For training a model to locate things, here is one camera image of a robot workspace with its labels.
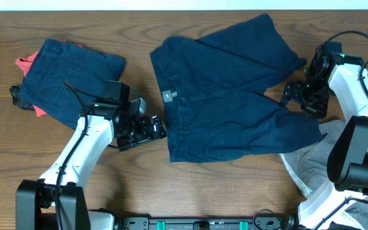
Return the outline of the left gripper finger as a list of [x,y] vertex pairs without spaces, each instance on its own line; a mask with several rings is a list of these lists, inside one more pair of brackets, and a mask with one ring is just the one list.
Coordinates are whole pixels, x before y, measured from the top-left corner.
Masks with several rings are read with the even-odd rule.
[[147,144],[147,143],[150,143],[150,142],[153,142],[153,141],[157,141],[159,139],[162,139],[162,137],[159,137],[159,138],[150,138],[150,137],[147,137],[147,138],[135,138],[135,139],[132,139],[132,138],[127,138],[127,137],[120,137],[120,138],[117,138],[117,149],[119,151],[126,151],[126,150],[130,150],[132,148],[135,148],[135,147],[138,147],[138,146],[141,146],[143,144]]
[[152,124],[152,138],[165,138],[167,133],[162,125],[162,122],[158,116],[153,116]]

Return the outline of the navy blue shorts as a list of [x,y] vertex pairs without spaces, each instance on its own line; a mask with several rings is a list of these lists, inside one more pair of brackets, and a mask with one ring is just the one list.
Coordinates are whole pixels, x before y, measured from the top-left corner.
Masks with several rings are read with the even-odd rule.
[[322,138],[317,119],[265,96],[306,63],[267,14],[196,40],[168,37],[150,58],[172,162],[290,153]]

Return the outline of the grey shorts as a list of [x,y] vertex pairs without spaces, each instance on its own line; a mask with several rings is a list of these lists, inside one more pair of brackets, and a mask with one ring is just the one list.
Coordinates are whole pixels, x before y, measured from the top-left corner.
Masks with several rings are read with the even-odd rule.
[[[327,179],[328,156],[340,137],[346,123],[334,120],[319,125],[323,139],[280,157],[290,177],[305,198],[309,198]],[[337,224],[368,229],[368,204],[355,202],[333,218]]]

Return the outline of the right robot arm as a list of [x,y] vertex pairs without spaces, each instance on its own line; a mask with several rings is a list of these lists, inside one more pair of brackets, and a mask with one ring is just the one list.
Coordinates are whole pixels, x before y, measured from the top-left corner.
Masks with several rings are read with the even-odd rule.
[[329,228],[334,215],[354,203],[368,204],[368,73],[360,56],[345,54],[339,42],[327,40],[316,48],[306,81],[287,83],[282,104],[290,101],[317,118],[324,118],[328,100],[335,95],[346,126],[332,148],[327,179],[298,213],[282,223],[283,229]]

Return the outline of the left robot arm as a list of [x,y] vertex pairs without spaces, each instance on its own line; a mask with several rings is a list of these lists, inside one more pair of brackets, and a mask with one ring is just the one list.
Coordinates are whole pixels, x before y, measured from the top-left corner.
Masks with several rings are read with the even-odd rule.
[[72,138],[38,180],[23,180],[16,191],[16,229],[122,229],[115,214],[87,207],[84,191],[103,151],[126,151],[163,139],[158,116],[144,115],[142,98],[129,100],[130,87],[109,81],[103,97],[82,105]]

